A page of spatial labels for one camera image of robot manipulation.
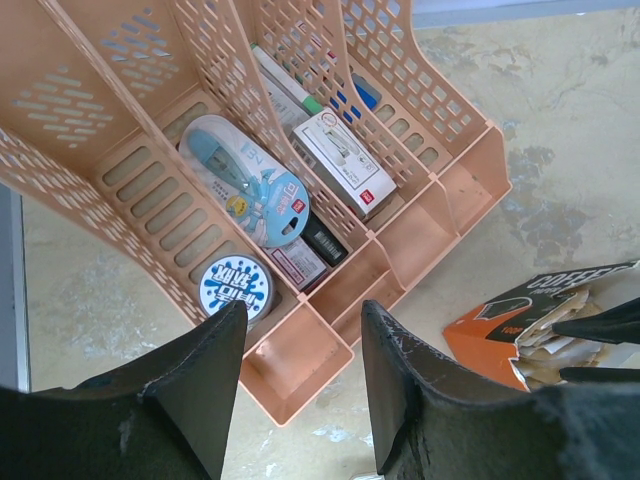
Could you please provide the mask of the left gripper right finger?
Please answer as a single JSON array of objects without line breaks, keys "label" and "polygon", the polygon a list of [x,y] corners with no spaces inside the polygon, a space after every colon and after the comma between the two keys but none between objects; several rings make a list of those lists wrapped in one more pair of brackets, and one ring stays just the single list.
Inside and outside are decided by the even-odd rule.
[{"label": "left gripper right finger", "polygon": [[470,371],[364,302],[376,470],[387,479],[635,479],[639,383],[525,393]]}]

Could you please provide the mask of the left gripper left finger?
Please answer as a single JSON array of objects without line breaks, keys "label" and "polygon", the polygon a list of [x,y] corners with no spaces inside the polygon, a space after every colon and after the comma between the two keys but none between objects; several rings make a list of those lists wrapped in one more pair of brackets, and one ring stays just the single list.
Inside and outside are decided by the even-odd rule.
[{"label": "left gripper left finger", "polygon": [[220,478],[246,331],[233,301],[73,389],[2,389],[2,478]]}]

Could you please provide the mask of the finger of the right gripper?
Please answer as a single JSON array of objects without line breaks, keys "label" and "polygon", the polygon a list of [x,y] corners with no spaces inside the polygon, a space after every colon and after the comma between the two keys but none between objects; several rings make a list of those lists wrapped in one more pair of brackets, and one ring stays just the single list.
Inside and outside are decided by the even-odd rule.
[{"label": "finger of the right gripper", "polygon": [[566,367],[559,370],[562,380],[572,383],[639,383],[639,369]]},{"label": "finger of the right gripper", "polygon": [[639,302],[636,298],[589,317],[558,322],[552,331],[561,336],[608,344],[639,344]]}]

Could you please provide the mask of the coffee filter box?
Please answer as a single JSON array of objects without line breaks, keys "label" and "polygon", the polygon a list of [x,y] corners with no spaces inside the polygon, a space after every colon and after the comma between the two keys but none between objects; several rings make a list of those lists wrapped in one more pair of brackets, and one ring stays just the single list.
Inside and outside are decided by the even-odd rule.
[{"label": "coffee filter box", "polygon": [[555,333],[556,323],[603,313],[639,297],[639,262],[537,275],[449,324],[444,338],[464,367],[531,391],[562,382],[564,367],[639,367],[639,345]]}]

